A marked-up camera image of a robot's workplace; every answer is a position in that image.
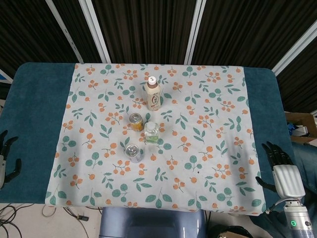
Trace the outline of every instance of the cable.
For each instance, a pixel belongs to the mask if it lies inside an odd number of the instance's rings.
[[[100,209],[99,207],[98,208],[86,207],[86,208],[91,209],[91,210],[99,210]]]
[[[86,228],[85,228],[85,226],[82,224],[82,222],[81,221],[79,221],[78,219],[77,219],[77,221],[81,224],[81,226],[84,228],[84,231],[85,231],[85,233],[86,233],[86,236],[87,236],[87,238],[89,238],[89,235],[88,235],[88,233],[87,233],[87,231],[86,231]]]
[[[21,233],[19,227],[18,227],[15,223],[13,223],[13,222],[8,222],[8,223],[9,223],[10,225],[14,226],[14,227],[18,230],[18,232],[19,232],[19,234],[20,234],[20,237],[22,238],[22,233]]]
[[[102,210],[102,207],[98,207],[98,208],[92,208],[92,207],[86,207],[88,209],[91,209],[91,210],[99,210],[99,213],[102,215],[103,213],[101,212]]]
[[[284,238],[286,238],[286,236],[279,230],[279,228],[276,227],[276,224],[274,224],[274,223],[270,220],[270,218],[268,217],[268,214],[265,213],[265,212],[264,212],[263,214],[265,214],[265,218],[266,218],[266,219],[268,220],[268,222],[270,222],[271,225],[281,234],[281,236],[284,237]]]
[[[1,227],[4,228],[4,230],[5,230],[6,234],[7,234],[7,238],[9,237],[9,233],[8,233],[7,228],[4,226],[5,224],[10,224],[10,225],[14,226],[14,227],[18,230],[18,232],[19,232],[19,234],[20,234],[20,237],[22,238],[22,233],[21,233],[19,227],[18,227],[15,223],[13,223],[12,221],[15,219],[18,210],[20,210],[20,209],[22,209],[22,208],[25,208],[25,207],[30,207],[30,206],[33,206],[33,205],[34,205],[34,204],[27,205],[27,206],[22,206],[22,207],[19,207],[19,208],[17,209],[16,207],[12,206],[11,203],[9,203],[8,205],[6,205],[5,207],[3,207],[3,208],[0,210],[0,215],[1,215],[1,214],[4,212],[5,209],[7,209],[7,208],[12,208],[12,209],[13,209],[13,213],[10,215],[9,218],[7,218],[7,219],[0,219],[0,228],[1,228]]]
[[[209,226],[210,218],[211,218],[211,211],[209,211],[209,216],[208,216],[208,226]]]
[[[43,213],[45,207],[46,207],[46,205],[44,205],[43,208],[42,208],[42,216],[43,216],[43,217],[51,217],[52,215],[55,214],[55,212],[56,212],[56,207],[54,207],[54,211],[53,211],[51,214],[45,215],[45,214]]]
[[[5,230],[6,238],[9,238],[9,232],[8,232],[8,230],[5,228],[5,226],[1,226],[1,227]]]
[[[69,207],[63,207],[64,211],[67,212],[70,216],[76,218],[76,220],[81,224],[81,226],[83,227],[87,238],[89,238],[87,230],[85,228],[85,226],[81,223],[81,221],[78,219],[78,217],[73,213],[73,211],[69,208]]]
[[[283,198],[278,200],[277,202],[275,202],[272,206],[270,206],[268,209],[266,209],[265,213],[269,214],[271,211],[273,211],[273,209],[280,203],[285,202],[285,201],[298,201],[300,204],[302,204],[302,202],[300,201],[300,199],[297,198]]]

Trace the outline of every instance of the plastic bottle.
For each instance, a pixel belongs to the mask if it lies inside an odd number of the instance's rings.
[[[144,86],[147,92],[148,109],[150,111],[157,111],[160,107],[161,88],[157,83],[157,79],[153,76],[149,77],[148,83]]]
[[[144,126],[145,141],[148,143],[157,143],[159,140],[159,125],[154,122],[147,122]]]

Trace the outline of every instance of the milk tea bottle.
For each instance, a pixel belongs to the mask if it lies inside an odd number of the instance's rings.
[[[153,76],[149,77],[148,83],[144,86],[148,97],[148,109],[157,111],[160,107],[161,88],[157,83],[157,79]]]

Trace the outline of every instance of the power cord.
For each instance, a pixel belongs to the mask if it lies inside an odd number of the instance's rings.
[[[286,236],[280,231],[280,229],[277,227],[277,225],[271,221],[271,219],[268,217],[267,213],[263,213],[264,217],[266,218],[266,220],[280,233],[280,235],[284,238],[286,238]]]
[[[204,210],[204,212],[205,212],[205,218],[206,218],[206,222],[207,222],[207,225],[206,225],[206,233],[208,233],[209,222],[210,222],[210,218],[211,218],[211,211],[209,211],[208,218],[207,218],[207,212],[206,212],[206,210]]]
[[[85,217],[85,216],[76,216],[75,213],[73,213],[73,211],[72,211],[69,207],[63,207],[63,209],[64,209],[64,211],[65,211],[66,213],[68,213],[70,216],[76,218],[76,220],[77,220],[77,221],[81,224],[81,226],[83,227],[83,229],[84,229],[84,231],[85,231],[85,233],[86,233],[87,238],[89,238],[85,226],[84,226],[84,225],[82,224],[82,222],[80,221],[80,220],[82,220],[82,221],[87,221],[87,220],[88,220],[88,217]]]
[[[9,233],[8,233],[8,230],[7,228],[5,227],[5,225],[7,224],[10,224],[11,226],[15,227],[17,229],[17,231],[19,232],[19,235],[20,237],[22,238],[22,233],[19,229],[19,227],[13,223],[13,220],[14,218],[16,217],[16,213],[18,210],[22,209],[22,208],[26,208],[26,207],[30,207],[30,206],[33,206],[34,204],[31,204],[31,205],[27,205],[27,206],[22,206],[22,207],[19,207],[19,208],[16,208],[14,206],[10,204],[6,205],[5,207],[3,207],[1,210],[0,210],[0,215],[2,215],[2,213],[5,211],[5,209],[7,208],[12,208],[13,209],[13,214],[11,214],[11,216],[7,219],[0,219],[0,228],[3,228],[5,233],[6,233],[6,237],[9,238]]]
[[[42,207],[42,216],[43,216],[43,217],[51,217],[51,216],[54,215],[55,212],[56,212],[56,207],[54,207],[54,211],[53,211],[51,214],[45,215],[45,214],[44,214],[44,208],[46,208],[46,205],[44,205],[44,206]]]
[[[86,208],[88,208],[88,209],[91,209],[91,210],[99,210],[99,213],[102,215],[102,207],[98,207],[98,208],[92,208],[92,207],[86,207]]]

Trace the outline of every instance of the robotic arm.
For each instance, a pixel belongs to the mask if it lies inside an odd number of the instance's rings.
[[[0,190],[3,188],[4,183],[10,182],[13,178],[15,178],[16,176],[20,174],[21,166],[22,166],[21,159],[17,159],[15,161],[14,171],[9,173],[8,175],[5,173],[6,159],[10,150],[10,146],[14,141],[18,139],[17,136],[10,138],[3,145],[3,141],[7,133],[8,131],[5,130],[4,132],[0,134]]]
[[[305,196],[305,190],[297,166],[293,165],[290,157],[277,145],[267,142],[267,145],[262,144],[262,146],[267,153],[275,186],[265,183],[260,177],[256,177],[256,180],[261,186],[277,192],[281,197],[265,212],[269,214],[276,205],[285,202],[284,212],[292,237],[314,238],[307,208],[300,200]]]

